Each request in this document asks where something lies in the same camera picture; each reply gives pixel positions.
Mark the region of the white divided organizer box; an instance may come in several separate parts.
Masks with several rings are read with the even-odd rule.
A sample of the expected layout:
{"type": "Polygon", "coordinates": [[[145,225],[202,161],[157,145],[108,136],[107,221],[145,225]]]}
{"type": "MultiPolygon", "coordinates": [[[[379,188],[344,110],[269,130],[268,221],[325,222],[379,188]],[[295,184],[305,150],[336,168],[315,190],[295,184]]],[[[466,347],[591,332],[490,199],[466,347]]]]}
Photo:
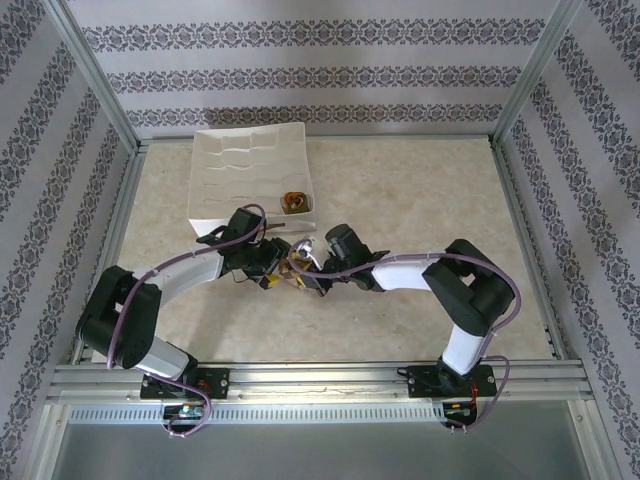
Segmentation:
{"type": "Polygon", "coordinates": [[[237,208],[260,205],[274,232],[316,229],[315,199],[305,124],[199,130],[194,135],[188,219],[198,236],[228,223],[237,208]],[[309,196],[311,211],[285,215],[280,199],[290,191],[309,196]]]}

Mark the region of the aluminium side rail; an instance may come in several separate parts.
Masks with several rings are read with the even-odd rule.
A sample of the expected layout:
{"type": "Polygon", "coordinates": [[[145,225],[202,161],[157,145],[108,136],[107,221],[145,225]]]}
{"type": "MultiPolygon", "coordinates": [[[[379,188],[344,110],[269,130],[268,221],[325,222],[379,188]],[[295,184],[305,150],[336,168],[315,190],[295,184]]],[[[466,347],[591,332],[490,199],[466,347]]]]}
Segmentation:
{"type": "Polygon", "coordinates": [[[572,360],[574,355],[567,348],[565,342],[562,326],[559,323],[559,317],[554,307],[553,297],[545,280],[544,265],[537,250],[536,235],[531,229],[528,212],[519,193],[518,182],[512,176],[509,164],[501,148],[491,145],[491,152],[523,253],[533,295],[551,345],[552,356],[556,360],[572,360]]]}
{"type": "Polygon", "coordinates": [[[101,274],[108,267],[117,263],[144,164],[144,158],[145,155],[141,151],[133,153],[128,160],[126,169],[123,171],[119,183],[118,195],[108,217],[108,229],[103,238],[97,268],[92,277],[91,288],[85,296],[84,307],[88,306],[101,274]]]}

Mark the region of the aluminium frame post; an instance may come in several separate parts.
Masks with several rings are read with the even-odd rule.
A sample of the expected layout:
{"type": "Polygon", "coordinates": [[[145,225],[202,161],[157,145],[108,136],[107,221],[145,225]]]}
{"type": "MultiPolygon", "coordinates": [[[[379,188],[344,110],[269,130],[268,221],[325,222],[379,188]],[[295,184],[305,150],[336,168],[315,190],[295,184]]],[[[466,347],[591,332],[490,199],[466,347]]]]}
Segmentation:
{"type": "Polygon", "coordinates": [[[41,0],[41,2],[73,55],[83,77],[124,141],[127,151],[130,154],[136,154],[139,150],[139,138],[70,7],[65,0],[41,0]]]}
{"type": "Polygon", "coordinates": [[[584,0],[558,0],[556,8],[502,109],[496,126],[489,135],[493,149],[497,149],[509,135],[527,98],[583,2],[584,0]]]}

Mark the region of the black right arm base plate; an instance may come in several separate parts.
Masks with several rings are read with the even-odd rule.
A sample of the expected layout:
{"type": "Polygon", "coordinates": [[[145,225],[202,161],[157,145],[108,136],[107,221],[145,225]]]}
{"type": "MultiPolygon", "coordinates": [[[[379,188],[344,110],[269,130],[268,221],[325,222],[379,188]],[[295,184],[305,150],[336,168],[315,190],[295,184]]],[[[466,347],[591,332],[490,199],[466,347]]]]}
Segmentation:
{"type": "Polygon", "coordinates": [[[440,365],[411,365],[403,369],[410,398],[489,398],[497,393],[493,368],[477,365],[460,376],[440,365]]]}

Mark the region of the aluminium mounting rail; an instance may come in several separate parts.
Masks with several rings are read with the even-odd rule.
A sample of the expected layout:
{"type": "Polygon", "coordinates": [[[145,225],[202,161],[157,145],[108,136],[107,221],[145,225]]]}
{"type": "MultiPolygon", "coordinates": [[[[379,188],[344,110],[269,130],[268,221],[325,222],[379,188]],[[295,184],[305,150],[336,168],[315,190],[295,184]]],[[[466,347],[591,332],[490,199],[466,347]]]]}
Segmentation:
{"type": "MultiPolygon", "coordinates": [[[[404,362],[205,363],[229,370],[226,401],[238,404],[375,403],[407,401],[404,362]]],[[[493,368],[500,398],[519,400],[592,400],[594,391],[579,360],[500,360],[493,368]]],[[[108,370],[98,363],[62,365],[54,370],[46,403],[142,403],[143,374],[108,370]]]]}

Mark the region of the brown beige patterned sock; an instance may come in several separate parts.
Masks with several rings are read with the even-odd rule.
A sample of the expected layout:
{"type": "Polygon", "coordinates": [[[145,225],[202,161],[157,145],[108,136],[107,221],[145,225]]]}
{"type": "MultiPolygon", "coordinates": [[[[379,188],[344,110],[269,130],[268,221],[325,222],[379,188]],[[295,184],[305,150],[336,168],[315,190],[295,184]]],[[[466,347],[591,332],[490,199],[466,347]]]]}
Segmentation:
{"type": "Polygon", "coordinates": [[[302,275],[295,267],[298,267],[302,271],[307,271],[311,265],[311,262],[302,258],[298,254],[293,255],[293,261],[288,259],[282,259],[278,265],[278,275],[286,282],[295,286],[298,289],[307,289],[307,286],[302,278],[302,275]]]}

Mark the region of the brown round pastry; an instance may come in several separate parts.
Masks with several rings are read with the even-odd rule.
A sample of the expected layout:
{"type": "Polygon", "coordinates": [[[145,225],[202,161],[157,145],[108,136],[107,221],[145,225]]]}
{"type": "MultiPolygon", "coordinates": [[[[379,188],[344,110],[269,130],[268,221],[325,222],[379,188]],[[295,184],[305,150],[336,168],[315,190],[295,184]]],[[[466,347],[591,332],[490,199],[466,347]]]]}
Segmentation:
{"type": "Polygon", "coordinates": [[[309,196],[301,191],[286,192],[281,197],[280,204],[285,215],[303,214],[311,211],[309,196]]]}

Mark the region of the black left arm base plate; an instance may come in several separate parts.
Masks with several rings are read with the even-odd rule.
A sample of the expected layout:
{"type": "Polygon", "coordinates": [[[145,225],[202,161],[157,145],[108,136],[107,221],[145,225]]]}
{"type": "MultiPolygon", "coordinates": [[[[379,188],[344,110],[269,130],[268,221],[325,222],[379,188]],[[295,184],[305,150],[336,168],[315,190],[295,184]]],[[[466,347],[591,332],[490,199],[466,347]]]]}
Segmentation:
{"type": "MultiPolygon", "coordinates": [[[[227,398],[229,370],[226,368],[195,368],[182,375],[174,383],[181,383],[204,393],[209,399],[227,398]]],[[[175,384],[169,384],[144,375],[140,389],[140,398],[144,400],[183,400],[201,399],[201,395],[175,384]]]]}

